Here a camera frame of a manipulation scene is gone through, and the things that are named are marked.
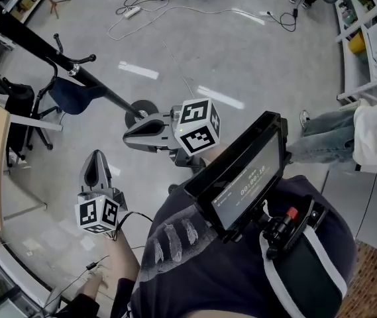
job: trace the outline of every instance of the white cable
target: white cable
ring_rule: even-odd
[[[161,8],[163,8],[163,7],[165,7],[165,6],[167,6],[168,5],[168,3],[169,3],[169,0],[166,0],[166,3],[164,3],[162,6],[159,6],[159,7],[157,7],[156,9],[147,9],[147,8],[144,8],[144,7],[141,7],[140,6],[140,8],[143,10],[143,11],[146,11],[146,12],[156,12],[157,10],[159,10],[159,9],[161,9]]]
[[[175,65],[176,65],[176,67],[178,67],[178,69],[179,69],[179,71],[180,71],[180,73],[181,73],[181,78],[182,78],[183,81],[186,83],[186,85],[187,85],[187,87],[188,87],[188,89],[189,89],[189,92],[191,93],[191,95],[192,95],[193,98],[195,99],[195,95],[194,95],[194,93],[193,93],[191,87],[188,85],[187,80],[184,78],[184,75],[182,74],[182,70],[181,70],[181,68],[180,68],[180,65],[176,62],[174,55],[172,54],[172,52],[170,51],[168,45],[164,42],[163,39],[162,39],[162,42],[163,42],[163,45],[168,49],[170,56],[172,57],[172,59],[173,59]]]
[[[121,17],[119,19],[119,21],[117,23],[115,23],[112,27],[109,28],[109,30],[107,31],[107,36],[110,38],[110,39],[113,39],[113,40],[116,40],[116,41],[120,41],[124,38],[126,38],[128,35],[131,35],[131,34],[134,34],[135,32],[138,32],[140,29],[144,28],[145,26],[148,26],[149,24],[153,23],[154,21],[156,21],[157,19],[159,19],[164,13],[166,13],[167,11],[170,11],[171,9],[175,9],[175,8],[185,8],[185,9],[190,9],[192,11],[195,11],[195,12],[198,12],[198,13],[203,13],[203,14],[219,14],[219,13],[222,13],[222,12],[234,12],[234,13],[238,13],[238,14],[245,14],[245,15],[248,15],[250,17],[254,17],[254,18],[257,18],[259,19],[256,15],[253,15],[253,14],[250,14],[250,13],[247,13],[247,12],[244,12],[244,11],[239,11],[238,9],[223,9],[222,11],[217,11],[217,12],[205,12],[205,11],[200,11],[199,9],[195,9],[195,8],[192,8],[192,7],[187,7],[187,6],[173,6],[173,7],[169,7],[168,9],[164,10],[162,13],[160,13],[157,17],[155,17],[154,19],[152,19],[151,21],[148,21],[146,24],[143,24],[142,26],[138,27],[136,30],[133,30],[132,32],[120,37],[120,38],[113,38],[111,35],[110,35],[110,31],[112,29],[114,29],[123,19],[123,17]]]
[[[145,26],[148,26],[149,24],[152,24],[154,28],[156,28],[154,26],[154,21],[156,21],[157,19],[159,19],[164,13],[166,13],[167,11],[169,11],[170,9],[174,9],[174,8],[185,8],[185,9],[190,9],[192,11],[195,11],[195,12],[198,12],[198,13],[203,13],[203,14],[219,14],[219,13],[222,13],[222,12],[225,12],[225,11],[228,11],[228,12],[234,12],[234,13],[238,13],[238,14],[245,14],[245,15],[249,15],[251,17],[254,17],[254,18],[258,18],[256,15],[253,15],[253,14],[250,14],[250,13],[247,13],[247,12],[244,12],[244,11],[240,11],[240,10],[234,10],[234,9],[223,9],[222,11],[217,11],[217,12],[205,12],[205,11],[200,11],[199,9],[194,9],[192,7],[187,7],[187,6],[173,6],[173,7],[169,7],[168,9],[166,9],[165,11],[163,11],[163,13],[159,14],[157,17],[155,17],[154,19],[152,19],[151,21],[148,21],[147,23],[143,24],[142,26],[138,27],[136,30],[133,30],[132,32],[120,37],[120,38],[113,38],[111,35],[110,35],[110,31],[112,29],[114,29],[122,20],[123,20],[123,17],[124,15],[122,15],[122,17],[117,21],[117,23],[113,24],[109,30],[107,31],[107,36],[110,38],[110,39],[113,39],[113,40],[116,40],[116,41],[120,41],[124,38],[126,38],[127,36],[131,35],[131,34],[134,34],[135,32],[138,32],[140,29],[144,28]],[[181,67],[180,65],[177,63],[174,55],[172,54],[172,51],[170,50],[170,48],[168,47],[168,45],[164,42],[163,38],[162,38],[162,42],[163,44],[165,45],[166,49],[168,50],[172,60],[174,61],[176,67],[178,67],[180,73],[181,73],[181,78],[183,79],[184,83],[186,84],[186,86],[188,87],[188,90],[189,92],[191,93],[192,97],[195,99],[195,95],[191,89],[191,87],[189,86],[187,80],[185,79],[183,73],[182,73],[182,70],[181,70]]]
[[[157,30],[157,32],[159,33],[159,36],[160,36],[160,32],[159,32],[159,30],[156,28],[156,26],[154,26],[154,22],[151,22],[151,25],[154,27],[155,30]],[[168,50],[169,55],[170,55],[170,57],[172,58],[172,60],[174,61],[176,67],[178,67],[178,69],[179,69],[179,71],[180,71],[180,73],[181,73],[181,78],[183,79],[184,83],[187,85],[189,92],[191,93],[192,97],[195,99],[195,95],[194,95],[194,93],[193,93],[191,87],[188,85],[187,80],[184,78],[184,75],[183,75],[182,70],[181,70],[181,66],[177,63],[177,61],[176,61],[174,55],[172,54],[172,51],[170,50],[170,48],[168,47],[168,45],[164,42],[164,39],[163,39],[162,37],[160,37],[160,39],[162,40],[163,45],[164,45],[164,46],[166,47],[166,49]]]

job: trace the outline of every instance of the power strip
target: power strip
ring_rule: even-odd
[[[139,11],[141,11],[141,7],[136,6],[136,7],[132,8],[130,11],[127,11],[123,16],[125,17],[125,19],[129,19],[133,15],[137,14]]]

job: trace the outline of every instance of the gray tile floor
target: gray tile floor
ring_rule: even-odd
[[[339,30],[331,5],[318,1],[311,10],[300,8],[294,33],[284,31],[266,17],[261,18],[265,21],[262,25],[231,12],[204,15],[173,9],[155,21],[154,27],[150,25],[114,41],[106,33],[119,20],[115,9],[123,1],[72,0],[59,5],[59,20],[50,15],[50,6],[44,1],[27,25],[53,45],[53,34],[58,32],[65,55],[71,58],[96,54],[97,61],[84,67],[129,102],[148,99],[159,110],[167,111],[191,99],[181,74],[194,93],[202,85],[242,101],[246,106],[243,110],[216,102],[223,124],[222,140],[228,143],[265,110],[279,112],[288,119],[292,142],[301,132],[298,114],[302,109],[308,109],[313,117],[339,106],[336,95],[341,89],[343,66],[339,45],[334,42]],[[287,0],[170,0],[168,6],[176,5],[204,11],[234,7],[255,15],[272,11],[278,16],[293,8]],[[138,28],[163,10],[142,12],[129,21],[123,20],[113,30],[113,36]],[[120,61],[158,72],[158,79],[120,70]],[[34,90],[47,84],[52,74],[49,66],[22,48],[4,57],[0,73],[13,82],[29,84]],[[66,73],[61,70],[60,75],[65,77]],[[43,107],[53,104],[47,96]],[[79,172],[93,150],[102,150],[109,163],[120,169],[113,182],[124,191],[129,209],[151,217],[165,200],[168,186],[190,176],[189,170],[175,167],[166,154],[127,148],[121,139],[126,129],[123,118],[121,109],[98,99],[81,115],[65,115],[62,132],[48,133],[53,151],[47,151],[35,135],[34,150],[27,154],[32,168],[12,171],[13,179],[45,200],[48,209],[10,220],[3,236],[28,267],[50,285],[67,286],[85,265],[105,256],[101,238],[76,230],[74,214]],[[53,114],[47,120],[58,123],[60,115]],[[326,171],[327,166],[294,164],[287,169],[287,175],[306,174],[321,187]],[[29,201],[17,199],[15,194],[15,189],[5,186],[3,207],[11,209],[13,203]],[[141,217],[131,217],[125,223],[131,246],[143,245],[148,228],[149,222]],[[142,249],[136,253],[140,257]],[[72,297],[81,284],[82,281],[76,282],[66,294]],[[108,290],[102,289],[105,295],[98,298],[103,316],[111,308],[107,296],[114,296],[113,281],[110,284]]]

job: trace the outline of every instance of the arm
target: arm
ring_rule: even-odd
[[[120,230],[117,233],[116,241],[106,239],[106,245],[111,261],[113,277],[118,281],[121,278],[125,278],[135,282],[140,270],[140,264],[134,252],[131,250],[123,231]]]
[[[223,151],[225,151],[228,148],[228,144],[221,143],[213,148],[210,148],[209,150],[200,152],[197,154],[200,158],[205,160],[206,166],[210,165],[214,159],[216,159]]]

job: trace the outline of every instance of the black cable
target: black cable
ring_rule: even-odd
[[[63,120],[63,117],[66,115],[66,112],[63,112],[63,115],[62,115],[62,117],[60,118],[60,122],[58,123],[59,125],[61,125],[62,124],[62,120]]]
[[[134,211],[131,211],[131,212],[128,212],[121,220],[121,222],[117,225],[116,229],[115,229],[115,232],[113,233],[113,240],[116,241],[117,239],[117,233],[121,230],[122,228],[122,225],[123,223],[128,219],[128,217],[132,214],[136,214],[136,215],[140,215],[144,218],[147,218],[149,221],[153,222],[153,220],[149,217],[147,217],[146,215],[142,214],[142,213],[139,213],[139,212],[134,212]]]
[[[105,257],[103,257],[102,259],[100,259],[98,262],[95,262],[94,264],[95,265],[98,265],[98,263],[100,263],[102,260],[104,260],[104,259],[106,259],[108,257],[108,255],[107,256],[105,256]],[[72,283],[70,283],[64,290],[62,290],[58,295],[57,295],[57,297],[55,297],[53,300],[50,300],[47,304],[45,304],[44,305],[44,307],[41,309],[41,310],[39,310],[38,312],[36,312],[36,313],[34,313],[33,315],[31,315],[30,316],[30,318],[33,318],[33,317],[35,317],[36,315],[38,315],[40,312],[42,312],[42,310],[43,309],[45,309],[47,306],[49,306],[53,301],[55,301],[57,298],[59,298],[62,294],[63,294],[63,292],[65,292],[68,288],[70,288],[70,286],[72,286],[74,283],[76,283],[87,271],[90,271],[90,270],[92,270],[94,267],[91,267],[91,268],[88,268],[88,266],[87,266],[87,269],[86,270],[84,270],[81,274],[80,274],[80,276],[79,277],[77,277]]]
[[[270,12],[268,12],[268,15],[269,15],[273,20],[275,20],[279,25],[281,25],[281,27],[282,27],[283,29],[285,29],[286,31],[288,31],[288,32],[294,32],[294,31],[296,30],[296,26],[297,26],[297,14],[298,14],[298,8],[299,8],[299,6],[300,6],[300,4],[301,4],[302,1],[303,1],[303,0],[299,0],[299,2],[297,3],[295,9],[293,9],[293,13],[292,13],[292,14],[291,14],[291,13],[288,13],[288,12],[282,13],[281,16],[280,16],[280,20],[279,20],[279,21],[278,21],[277,19],[275,19],[274,16],[273,16],[272,14],[270,14]],[[283,23],[283,22],[282,22],[282,17],[283,17],[284,15],[289,15],[289,16],[291,16],[291,17],[293,18],[294,22],[293,22],[292,24]]]
[[[163,1],[163,0],[143,0],[143,1],[135,0],[133,3],[130,3],[128,5],[127,5],[128,0],[125,0],[125,2],[123,3],[123,6],[119,7],[116,10],[116,14],[122,15],[122,14],[126,13],[128,9],[135,7],[137,5],[141,5],[142,3],[146,3],[148,1]]]
[[[126,13],[127,9],[130,9],[131,7],[135,7],[135,6],[140,5],[142,3],[146,3],[147,1],[158,1],[158,0],[143,0],[143,1],[135,0],[133,3],[130,3],[128,5],[127,5],[128,0],[125,0],[125,2],[123,3],[123,6],[119,7],[116,10],[116,14],[122,15],[122,14]]]

